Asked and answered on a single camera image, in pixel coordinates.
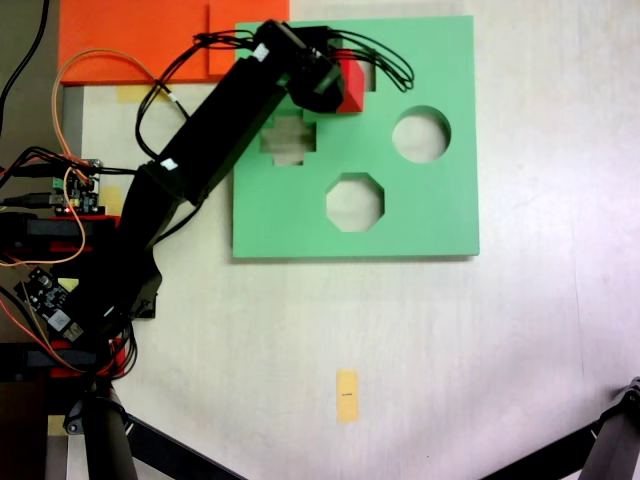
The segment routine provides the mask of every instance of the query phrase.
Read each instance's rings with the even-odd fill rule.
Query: table surface
[[[292,2],[294,20],[459,14],[475,17],[481,255],[234,261],[227,179],[156,248],[158,318],[137,322],[116,385],[129,411],[255,480],[474,479],[640,372],[640,3]],[[176,93],[193,109],[211,88]],[[85,88],[82,155],[142,164],[137,105],[116,99]],[[159,104],[145,122],[159,148],[181,119]]]

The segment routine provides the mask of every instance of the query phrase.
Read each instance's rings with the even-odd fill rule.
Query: black stand leg
[[[129,425],[133,456],[174,480],[246,480],[136,417]]]
[[[600,420],[483,480],[632,480],[640,454],[640,377],[623,389]]]
[[[88,396],[83,405],[82,428],[87,449],[89,478],[138,480],[125,433],[123,410],[108,398],[106,392],[104,396]]]
[[[580,480],[632,480],[639,453],[638,422],[627,412],[620,412],[600,429]]]
[[[483,480],[561,480],[582,468],[600,428],[594,422]]]

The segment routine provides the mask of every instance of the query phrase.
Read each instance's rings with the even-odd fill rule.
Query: orange board
[[[289,20],[289,0],[210,0],[209,31],[233,30],[237,23]],[[235,61],[233,50],[209,50],[209,76],[220,80]]]
[[[196,33],[234,28],[236,23],[269,18],[288,19],[288,0],[213,0],[216,11],[209,26],[211,0],[61,0],[58,66],[88,48],[115,48],[133,55],[155,75],[192,45]],[[207,82],[222,77],[233,54],[197,52],[173,76],[173,82]],[[127,61],[88,57],[69,67],[65,85],[149,83]]]

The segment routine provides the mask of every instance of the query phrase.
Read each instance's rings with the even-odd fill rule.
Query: green board
[[[375,38],[408,60],[415,70],[415,88],[400,93],[378,71],[375,91],[366,93],[364,113],[305,111],[305,123],[315,123],[316,145],[300,166],[275,166],[273,155],[261,152],[257,135],[234,171],[234,256],[477,255],[473,19],[291,25],[329,25]],[[291,109],[286,99],[265,128],[273,128],[274,117]],[[410,162],[392,142],[397,122],[412,109],[440,112],[450,128],[448,148],[436,160]],[[327,193],[340,179],[363,174],[384,191],[384,214],[367,231],[341,231],[327,215]]]

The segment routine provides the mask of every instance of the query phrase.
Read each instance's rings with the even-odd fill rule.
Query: yellow tape
[[[64,423],[64,415],[49,415],[48,420],[48,433],[50,437],[66,437],[67,431],[62,425]]]
[[[116,101],[118,103],[140,103],[151,90],[151,85],[116,85]],[[169,97],[161,93],[156,102],[169,102]]]
[[[77,278],[59,278],[58,283],[70,292],[78,286],[80,281]]]
[[[120,187],[100,187],[100,205],[106,208],[107,215],[122,215],[122,189]]]
[[[336,374],[338,423],[355,422],[358,419],[358,372],[338,370]]]

